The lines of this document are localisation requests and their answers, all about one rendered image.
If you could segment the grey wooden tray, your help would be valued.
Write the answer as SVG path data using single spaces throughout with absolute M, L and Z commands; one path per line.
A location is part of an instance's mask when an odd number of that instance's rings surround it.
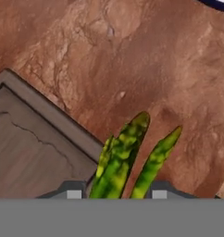
M 10 69 L 0 72 L 0 199 L 92 185 L 102 143 Z

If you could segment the green asparagus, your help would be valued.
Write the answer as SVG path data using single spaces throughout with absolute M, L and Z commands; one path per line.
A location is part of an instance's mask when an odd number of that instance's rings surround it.
M 122 197 L 150 121 L 150 115 L 142 111 L 122 127 L 117 137 L 111 135 L 107 138 L 99 156 L 90 198 Z M 144 199 L 149 186 L 179 140 L 181 132 L 182 126 L 177 126 L 153 148 L 133 186 L 131 199 Z

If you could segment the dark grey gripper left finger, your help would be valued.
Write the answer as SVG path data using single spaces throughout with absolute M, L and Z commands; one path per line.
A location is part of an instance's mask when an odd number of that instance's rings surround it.
M 40 195 L 41 199 L 83 199 L 86 197 L 85 181 L 63 181 L 56 190 Z

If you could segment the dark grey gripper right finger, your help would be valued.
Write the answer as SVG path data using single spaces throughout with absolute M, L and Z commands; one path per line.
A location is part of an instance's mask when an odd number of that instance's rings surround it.
M 146 197 L 151 199 L 192 199 L 194 195 L 176 189 L 169 181 L 153 181 Z

